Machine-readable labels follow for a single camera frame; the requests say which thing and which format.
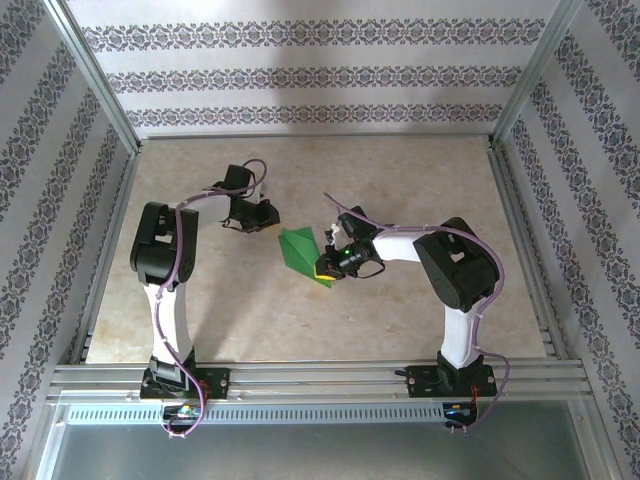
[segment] wire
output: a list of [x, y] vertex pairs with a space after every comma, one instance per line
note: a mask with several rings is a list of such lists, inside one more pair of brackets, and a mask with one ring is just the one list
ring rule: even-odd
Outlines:
[[355, 278], [359, 278], [361, 280], [366, 280], [367, 278], [372, 278], [372, 277], [375, 277], [376, 275], [380, 275], [382, 272], [384, 272], [387, 269], [387, 267], [386, 267], [386, 265], [384, 263], [381, 262], [380, 265], [381, 265], [380, 269], [376, 270], [375, 272], [373, 272], [370, 275], [367, 275], [366, 277], [360, 277], [358, 275], [358, 272], [356, 272], [356, 277]]
[[175, 430], [173, 430], [173, 427], [172, 427], [173, 420], [170, 420], [166, 426], [163, 425], [163, 428], [169, 433], [169, 436], [172, 436], [172, 437], [176, 436], [176, 437], [184, 438], [187, 435], [189, 435], [191, 432], [193, 432], [198, 427], [198, 425], [200, 425], [200, 423], [202, 422], [202, 419], [204, 418], [204, 413], [205, 413], [204, 410], [207, 403], [205, 392], [202, 385], [200, 385], [200, 382], [198, 382], [198, 379], [182, 364], [182, 362], [178, 358], [177, 353], [169, 343], [169, 339], [166, 337], [166, 335], [162, 331], [162, 326], [160, 325], [160, 302], [162, 300], [162, 294], [168, 287], [173, 285], [173, 281], [178, 275], [178, 269], [180, 267], [180, 262], [182, 260], [183, 232], [182, 232], [182, 218], [181, 218], [180, 212], [182, 209], [187, 207], [190, 203], [195, 202], [196, 200], [201, 200], [203, 198], [209, 198], [209, 197], [217, 197], [220, 195], [238, 195], [241, 193], [248, 192], [251, 189], [255, 189], [258, 185], [260, 185], [264, 181], [265, 177], [267, 176], [267, 164], [264, 162], [264, 160], [260, 160], [259, 158], [253, 158], [251, 160], [246, 161], [242, 166], [246, 167], [251, 163], [260, 163], [264, 169], [260, 179], [254, 182], [252, 185], [248, 185], [247, 187], [238, 188], [235, 190], [216, 189], [216, 190], [204, 191], [183, 200], [175, 207], [175, 216], [176, 216], [175, 234], [177, 237], [176, 258], [173, 263], [173, 268], [171, 269], [171, 274], [169, 275], [167, 280], [162, 285], [160, 285], [160, 288], [158, 289], [158, 293], [156, 294], [156, 303], [153, 308], [153, 315], [152, 315], [153, 326], [156, 332], [158, 333], [160, 340], [162, 341], [162, 343], [164, 343], [164, 346], [167, 349], [167, 352], [169, 352], [169, 355], [171, 356], [171, 358], [173, 358], [173, 361], [175, 362], [175, 364], [182, 371], [182, 373], [184, 373], [187, 376], [187, 378], [195, 385], [196, 391], [198, 392], [198, 399], [200, 401], [200, 413], [196, 421], [193, 423], [193, 425], [191, 425], [184, 432], [176, 432]]
[[480, 404], [476, 402], [475, 407], [476, 407], [476, 420], [477, 420], [478, 418], [482, 418], [480, 417]]
[[466, 238], [467, 240], [472, 241], [473, 243], [481, 247], [484, 251], [486, 251], [489, 254], [489, 256], [493, 259], [496, 266], [498, 267], [498, 275], [499, 275], [498, 284], [496, 285], [496, 288], [493, 291], [493, 293], [489, 295], [489, 297], [482, 303], [482, 305], [480, 305], [480, 307], [478, 307], [476, 315], [473, 319], [473, 326], [471, 329], [471, 346], [474, 347], [476, 350], [478, 350], [478, 352], [484, 355], [485, 357], [497, 358], [502, 360], [502, 362], [504, 363], [504, 377], [502, 378], [502, 382], [498, 387], [498, 391], [496, 392], [496, 395], [491, 400], [491, 403], [489, 403], [489, 406], [484, 411], [483, 415], [481, 417], [478, 417], [477, 420], [472, 425], [467, 427], [466, 431], [470, 432], [471, 430], [476, 428], [476, 426], [480, 422], [482, 422], [494, 409], [496, 403], [498, 402], [498, 399], [500, 398], [500, 396], [502, 395], [502, 392], [504, 391], [504, 387], [507, 384], [507, 381], [509, 380], [509, 372], [511, 370], [511, 365], [509, 364], [509, 360], [507, 359], [507, 357], [505, 357], [500, 353], [487, 352], [486, 350], [483, 350], [482, 348], [480, 348], [480, 346], [478, 345], [478, 328], [480, 327], [480, 320], [482, 319], [483, 312], [487, 309], [489, 305], [491, 305], [494, 302], [494, 300], [498, 297], [498, 295], [500, 295], [500, 292], [502, 292], [502, 288], [504, 287], [505, 272], [504, 272], [504, 265], [502, 265], [502, 262], [500, 261], [500, 257], [498, 257], [498, 254], [487, 243], [483, 242], [478, 237], [471, 235], [470, 233], [464, 232], [462, 230], [458, 230], [456, 228], [442, 227], [440, 225], [425, 225], [423, 227], [399, 227], [397, 225], [391, 225], [391, 226], [385, 225], [383, 223], [379, 223], [374, 220], [371, 220], [370, 218], [365, 217], [364, 215], [360, 215], [359, 213], [354, 212], [353, 210], [345, 207], [344, 205], [342, 205], [340, 202], [338, 202], [335, 198], [333, 198], [331, 195], [329, 195], [326, 192], [324, 193], [324, 196], [327, 197], [329, 200], [331, 200], [331, 202], [333, 202], [333, 204], [338, 208], [339, 214], [343, 212], [347, 212], [350, 215], [353, 215], [354, 217], [360, 220], [363, 220], [373, 225], [374, 227], [381, 228], [383, 230], [392, 230], [395, 232], [425, 232], [425, 233], [447, 232], [452, 235], [458, 235], [460, 237]]

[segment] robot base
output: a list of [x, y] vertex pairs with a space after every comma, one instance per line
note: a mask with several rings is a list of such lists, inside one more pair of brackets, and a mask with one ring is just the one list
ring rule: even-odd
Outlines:
[[407, 377], [407, 388], [411, 398], [443, 398], [443, 397], [471, 397], [472, 386], [478, 389], [478, 397], [494, 397], [498, 391], [493, 368], [490, 365], [478, 367], [473, 377], [447, 388], [441, 381], [438, 369], [431, 365], [409, 366], [403, 372], [396, 372]]
[[[140, 400], [175, 400], [197, 399], [198, 391], [192, 382], [180, 373], [180, 381], [171, 379], [171, 375], [163, 378], [155, 359], [151, 360], [149, 368], [144, 371], [142, 386], [140, 387]], [[185, 367], [196, 377], [201, 386], [205, 388], [207, 399], [226, 399], [229, 391], [228, 368], [199, 368], [195, 363], [195, 355], [192, 351], [184, 363]]]

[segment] metal extrusion bar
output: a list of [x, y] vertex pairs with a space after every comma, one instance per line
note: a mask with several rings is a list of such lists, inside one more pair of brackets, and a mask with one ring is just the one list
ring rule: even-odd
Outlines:
[[556, 322], [551, 302], [544, 287], [542, 274], [538, 268], [536, 255], [533, 250], [534, 247], [527, 234], [525, 219], [518, 207], [518, 201], [516, 199], [513, 186], [508, 180], [505, 172], [506, 159], [500, 151], [500, 144], [498, 144], [497, 147], [498, 148], [496, 150], [489, 147], [487, 149], [487, 154], [489, 156], [491, 169], [493, 170], [493, 175], [498, 187], [498, 193], [502, 200], [505, 215], [507, 216], [507, 223], [509, 224], [511, 235], [516, 245], [516, 252], [520, 260], [520, 265], [522, 266], [522, 271], [527, 283], [527, 289], [529, 290], [534, 312], [541, 324], [541, 327], [546, 329], [546, 332], [544, 332], [542, 337], [543, 342], [546, 341], [546, 335], [548, 335], [554, 350], [553, 356], [556, 356], [559, 359], [570, 358], [569, 352], [565, 349], [560, 328]]
[[529, 97], [533, 86], [538, 82], [549, 58], [551, 58], [553, 51], [560, 43], [580, 5], [582, 5], [582, 0], [560, 0], [558, 3], [553, 15], [547, 22], [547, 28], [542, 33], [540, 41], [536, 45], [513, 93], [502, 110], [500, 118], [498, 118], [498, 123], [493, 131], [496, 142], [504, 141], [509, 133], [524, 102]]
[[595, 399], [567, 402], [591, 478], [622, 479]]
[[40, 456], [30, 459], [35, 470], [34, 477], [36, 480], [48, 480], [53, 478], [55, 464], [58, 459], [60, 447], [64, 439], [65, 429], [67, 426], [66, 418], [69, 411], [67, 405], [58, 405], [53, 413], [53, 421], [49, 422], [49, 431], [47, 432], [46, 442], [39, 452]]
[[[504, 375], [498, 362], [496, 382]], [[227, 400], [210, 404], [302, 405], [302, 404], [411, 404], [406, 379], [395, 370], [407, 365], [435, 362], [301, 362], [207, 364], [231, 369]], [[97, 405], [146, 403], [139, 399], [146, 365], [78, 365], [56, 369], [47, 403]], [[591, 386], [579, 360], [512, 360], [511, 376], [501, 401], [575, 400], [591, 398]], [[434, 399], [466, 401], [466, 398]]]
[[85, 311], [82, 314], [82, 319], [80, 320], [78, 340], [73, 346], [69, 363], [75, 364], [82, 360], [82, 353], [84, 349], [87, 348], [87, 336], [95, 327], [95, 323], [98, 319], [102, 296], [104, 295], [104, 290], [107, 286], [109, 271], [111, 270], [113, 257], [116, 253], [118, 236], [122, 228], [122, 223], [124, 222], [124, 216], [129, 204], [129, 197], [131, 196], [131, 190], [133, 189], [133, 181], [136, 176], [139, 161], [139, 153], [130, 155], [124, 177], [122, 179], [120, 195], [116, 200], [115, 215], [111, 220], [111, 224], [108, 226], [109, 230], [107, 231], [107, 237], [104, 242], [106, 248], [102, 249], [100, 259], [98, 260], [95, 281], [91, 285], [91, 290], [89, 291], [87, 308], [85, 308]]
[[55, 459], [45, 457], [45, 453], [50, 454], [52, 452], [54, 445], [58, 443], [58, 433], [64, 433], [53, 431], [60, 420], [60, 416], [57, 413], [63, 408], [66, 407], [61, 406], [58, 408], [57, 406], [44, 405], [22, 478], [43, 478], [42, 472], [51, 471], [50, 464], [54, 463]]
[[127, 151], [129, 154], [137, 153], [140, 140], [120, 102], [111, 90], [107, 77], [102, 72], [68, 5], [64, 0], [44, 0], [43, 3], [58, 26], [62, 38], [78, 60], [80, 70], [100, 100], [100, 105], [107, 112], [109, 120], [113, 123]]

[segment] floral border pattern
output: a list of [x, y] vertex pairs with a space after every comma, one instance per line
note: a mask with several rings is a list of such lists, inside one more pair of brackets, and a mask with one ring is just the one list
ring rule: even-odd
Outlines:
[[628, 0], [589, 0], [591, 11], [609, 34], [609, 39], [640, 82], [640, 15]]
[[44, 7], [38, 0], [16, 0], [0, 20], [0, 85], [2, 85], [22, 49], [44, 18]]
[[94, 52], [311, 45], [533, 45], [543, 19], [346, 19], [85, 27]]
[[502, 105], [299, 105], [128, 110], [134, 127], [363, 122], [494, 122]]
[[276, 88], [513, 87], [520, 67], [396, 66], [245, 68], [109, 73], [115, 93]]
[[[578, 315], [585, 345], [592, 355], [598, 378], [604, 385], [603, 391], [613, 413], [613, 421], [618, 424], [619, 437], [626, 445], [625, 453], [630, 457], [632, 471], [640, 477], [640, 445], [638, 444], [640, 417], [633, 411], [633, 400], [626, 392], [625, 382], [620, 379], [622, 373], [620, 366], [615, 362], [611, 341], [603, 332], [600, 314], [594, 307], [591, 291], [573, 250], [565, 223], [560, 216], [560, 208], [553, 198], [551, 185], [546, 179], [538, 152], [521, 118], [516, 121], [511, 133], [555, 250], [574, 311]], [[508, 169], [515, 188], [517, 182], [509, 166]]]
[[27, 227], [24, 243], [16, 253], [17, 258], [13, 261], [14, 268], [7, 275], [6, 286], [2, 287], [0, 360], [4, 359], [4, 350], [11, 341], [11, 331], [15, 328], [22, 305], [26, 302], [26, 294], [31, 288], [31, 281], [40, 265], [44, 246], [49, 241], [49, 235], [99, 109], [98, 99], [93, 91], [89, 90], [80, 102], [67, 138], [38, 200], [36, 211], [32, 215], [33, 220]]
[[16, 455], [23, 442], [22, 434], [26, 432], [26, 423], [34, 411], [37, 393], [42, 385], [42, 377], [50, 359], [58, 325], [63, 318], [73, 277], [80, 264], [93, 217], [98, 209], [102, 190], [119, 143], [118, 134], [113, 126], [110, 126], [100, 147], [100, 153], [87, 183], [80, 208], [76, 213], [76, 220], [69, 233], [69, 240], [60, 260], [59, 270], [53, 277], [51, 293], [46, 302], [47, 306], [42, 311], [42, 318], [38, 322], [28, 358], [24, 363], [25, 371], [20, 375], [18, 390], [14, 393], [15, 400], [9, 407], [6, 414], [7, 421], [2, 426], [4, 430], [2, 437], [0, 437], [0, 465], [2, 467], [0, 477], [2, 478], [11, 477], [11, 465], [16, 461]]
[[2, 150], [0, 222], [4, 220], [3, 214], [11, 204], [11, 198], [22, 181], [25, 168], [31, 163], [35, 147], [40, 142], [75, 68], [73, 55], [64, 42], [61, 42], [38, 81], [38, 86], [24, 109], [24, 115], [13, 129], [13, 135], [7, 140], [6, 148]]
[[619, 245], [618, 236], [609, 223], [609, 216], [598, 199], [580, 153], [544, 81], [538, 82], [530, 99], [569, 182], [569, 189], [577, 202], [587, 232], [591, 235], [591, 242], [600, 257], [611, 291], [616, 295], [616, 303], [623, 310], [622, 317], [628, 322], [629, 333], [636, 339], [636, 348], [640, 349], [640, 287], [635, 283], [635, 275], [629, 273], [629, 260]]
[[555, 56], [640, 220], [640, 149], [573, 35], [562, 39]]

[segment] vented metal plate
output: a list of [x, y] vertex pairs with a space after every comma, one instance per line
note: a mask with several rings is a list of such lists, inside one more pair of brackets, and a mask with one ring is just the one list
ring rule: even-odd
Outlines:
[[[159, 423], [160, 405], [73, 405], [71, 425]], [[444, 422], [440, 403], [355, 405], [210, 405], [203, 423], [219, 425], [309, 425]]]

